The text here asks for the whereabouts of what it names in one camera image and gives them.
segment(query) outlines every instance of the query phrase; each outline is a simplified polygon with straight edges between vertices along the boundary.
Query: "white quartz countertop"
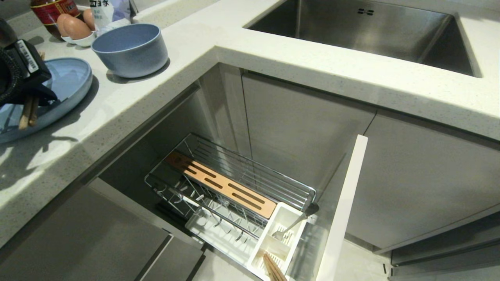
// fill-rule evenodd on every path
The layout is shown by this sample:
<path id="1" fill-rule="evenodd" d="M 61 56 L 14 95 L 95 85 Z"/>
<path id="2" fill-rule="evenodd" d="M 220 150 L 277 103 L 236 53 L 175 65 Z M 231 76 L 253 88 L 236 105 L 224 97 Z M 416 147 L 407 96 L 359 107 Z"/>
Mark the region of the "white quartz countertop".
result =
<path id="1" fill-rule="evenodd" d="M 148 78 L 111 75 L 89 49 L 31 40 L 46 59 L 77 57 L 94 82 L 73 111 L 0 144 L 0 247 L 95 161 L 217 63 L 325 90 L 500 140 L 500 13 L 454 2 L 481 78 L 395 58 L 244 29 L 284 0 L 221 0 L 163 29 L 170 64 Z"/>

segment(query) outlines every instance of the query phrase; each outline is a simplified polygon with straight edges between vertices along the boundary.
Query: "blue bowl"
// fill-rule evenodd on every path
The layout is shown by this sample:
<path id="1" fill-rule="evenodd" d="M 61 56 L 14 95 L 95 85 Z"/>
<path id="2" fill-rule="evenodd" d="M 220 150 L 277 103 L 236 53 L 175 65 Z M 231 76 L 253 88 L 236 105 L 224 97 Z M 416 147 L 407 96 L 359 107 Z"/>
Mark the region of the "blue bowl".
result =
<path id="1" fill-rule="evenodd" d="M 146 23 L 110 30 L 92 43 L 92 50 L 109 70 L 125 78 L 151 74 L 169 60 L 160 28 Z"/>

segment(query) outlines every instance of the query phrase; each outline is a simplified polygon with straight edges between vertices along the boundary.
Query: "chopsticks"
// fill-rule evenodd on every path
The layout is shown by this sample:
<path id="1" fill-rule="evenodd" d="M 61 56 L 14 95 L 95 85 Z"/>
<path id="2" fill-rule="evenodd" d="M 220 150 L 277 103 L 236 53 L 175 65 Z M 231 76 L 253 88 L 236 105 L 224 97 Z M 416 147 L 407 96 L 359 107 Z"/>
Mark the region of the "chopsticks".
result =
<path id="1" fill-rule="evenodd" d="M 45 60 L 45 52 L 40 52 L 40 57 Z M 22 108 L 21 119 L 19 120 L 19 130 L 26 130 L 28 126 L 34 127 L 37 124 L 37 110 L 40 98 L 34 94 L 28 94 Z"/>
<path id="2" fill-rule="evenodd" d="M 273 261 L 273 259 L 269 256 L 268 252 L 264 253 L 264 265 L 269 273 L 269 277 L 271 281 L 287 281 L 283 272 L 281 272 L 278 265 Z"/>

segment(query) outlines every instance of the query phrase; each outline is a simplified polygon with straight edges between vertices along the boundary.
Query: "egg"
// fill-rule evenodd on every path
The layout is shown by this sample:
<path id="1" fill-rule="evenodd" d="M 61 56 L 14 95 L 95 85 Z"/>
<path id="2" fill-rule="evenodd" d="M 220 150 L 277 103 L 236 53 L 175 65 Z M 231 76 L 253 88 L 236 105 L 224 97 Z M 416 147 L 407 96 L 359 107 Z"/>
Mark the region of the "egg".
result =
<path id="1" fill-rule="evenodd" d="M 83 20 L 87 24 L 87 26 L 90 28 L 90 30 L 95 31 L 96 30 L 96 25 L 94 24 L 94 15 L 92 14 L 91 9 L 86 9 L 83 12 Z"/>
<path id="2" fill-rule="evenodd" d="M 68 33 L 64 28 L 64 22 L 66 21 L 67 18 L 72 18 L 72 16 L 67 13 L 63 13 L 57 18 L 57 23 L 56 23 L 57 29 L 59 30 L 59 33 L 61 34 L 62 37 L 68 37 Z"/>
<path id="3" fill-rule="evenodd" d="M 64 30 L 73 40 L 80 40 L 89 37 L 92 34 L 91 29 L 85 24 L 85 22 L 76 17 L 68 17 L 64 20 Z"/>

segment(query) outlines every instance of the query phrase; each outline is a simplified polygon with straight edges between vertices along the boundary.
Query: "stainless steel sink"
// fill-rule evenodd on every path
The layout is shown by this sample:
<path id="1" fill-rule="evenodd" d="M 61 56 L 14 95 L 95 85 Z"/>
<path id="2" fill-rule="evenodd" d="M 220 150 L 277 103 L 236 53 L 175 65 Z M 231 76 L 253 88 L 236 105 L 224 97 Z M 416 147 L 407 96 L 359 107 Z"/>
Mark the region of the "stainless steel sink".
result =
<path id="1" fill-rule="evenodd" d="M 288 0 L 249 27 L 474 76 L 450 14 L 359 0 Z"/>

